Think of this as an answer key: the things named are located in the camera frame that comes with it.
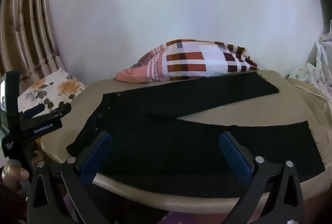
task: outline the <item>purple fabric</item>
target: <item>purple fabric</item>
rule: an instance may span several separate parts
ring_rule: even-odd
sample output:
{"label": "purple fabric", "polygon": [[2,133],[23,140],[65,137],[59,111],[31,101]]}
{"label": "purple fabric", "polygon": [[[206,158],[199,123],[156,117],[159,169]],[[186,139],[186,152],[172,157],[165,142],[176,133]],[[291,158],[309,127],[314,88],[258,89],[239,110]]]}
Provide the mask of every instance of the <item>purple fabric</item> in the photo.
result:
{"label": "purple fabric", "polygon": [[158,224],[200,224],[193,215],[169,212]]}

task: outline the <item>black fabric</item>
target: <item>black fabric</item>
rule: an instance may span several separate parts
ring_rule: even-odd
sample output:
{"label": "black fabric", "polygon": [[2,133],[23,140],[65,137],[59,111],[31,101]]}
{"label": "black fabric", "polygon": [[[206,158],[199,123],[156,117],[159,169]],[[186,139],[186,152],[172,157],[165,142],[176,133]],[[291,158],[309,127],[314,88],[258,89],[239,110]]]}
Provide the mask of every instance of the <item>black fabric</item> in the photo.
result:
{"label": "black fabric", "polygon": [[176,118],[276,92],[274,85],[253,72],[105,94],[67,150],[77,156],[100,131],[107,131],[112,149],[102,174],[153,192],[239,197],[245,189],[218,147],[219,135],[228,130],[254,156],[262,155],[272,163],[292,160],[300,180],[308,180],[323,172],[324,166],[307,122],[238,127]]}

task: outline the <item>curtain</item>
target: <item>curtain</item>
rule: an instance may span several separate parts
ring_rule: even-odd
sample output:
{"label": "curtain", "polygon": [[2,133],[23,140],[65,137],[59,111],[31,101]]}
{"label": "curtain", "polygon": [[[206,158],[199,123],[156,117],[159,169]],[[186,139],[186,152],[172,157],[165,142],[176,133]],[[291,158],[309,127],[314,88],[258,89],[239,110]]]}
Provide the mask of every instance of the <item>curtain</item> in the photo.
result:
{"label": "curtain", "polygon": [[20,71],[20,92],[52,72],[65,70],[48,0],[0,1],[0,74]]}

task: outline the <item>floral pillow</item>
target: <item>floral pillow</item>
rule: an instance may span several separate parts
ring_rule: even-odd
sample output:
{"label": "floral pillow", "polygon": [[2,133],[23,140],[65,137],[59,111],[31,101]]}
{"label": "floral pillow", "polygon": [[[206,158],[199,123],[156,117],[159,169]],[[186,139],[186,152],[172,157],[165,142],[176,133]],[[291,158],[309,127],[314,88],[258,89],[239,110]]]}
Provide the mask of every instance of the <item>floral pillow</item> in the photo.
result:
{"label": "floral pillow", "polygon": [[63,69],[51,73],[29,87],[19,98],[19,111],[25,111],[40,103],[49,113],[66,102],[71,102],[86,86]]}

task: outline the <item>white sheet with floral pattern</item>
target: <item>white sheet with floral pattern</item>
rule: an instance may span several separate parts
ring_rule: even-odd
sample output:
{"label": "white sheet with floral pattern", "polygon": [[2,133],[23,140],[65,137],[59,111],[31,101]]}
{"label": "white sheet with floral pattern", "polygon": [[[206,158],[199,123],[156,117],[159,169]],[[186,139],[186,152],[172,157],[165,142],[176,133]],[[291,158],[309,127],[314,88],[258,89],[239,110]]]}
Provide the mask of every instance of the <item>white sheet with floral pattern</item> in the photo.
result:
{"label": "white sheet with floral pattern", "polygon": [[316,66],[306,63],[293,71],[289,78],[305,81],[321,90],[332,102],[332,21],[330,32],[319,36],[315,41],[317,48]]}
{"label": "white sheet with floral pattern", "polygon": [[51,73],[29,87],[19,98],[19,111],[30,109],[39,103],[45,105],[49,113],[66,102],[71,102],[86,86],[63,69]]}

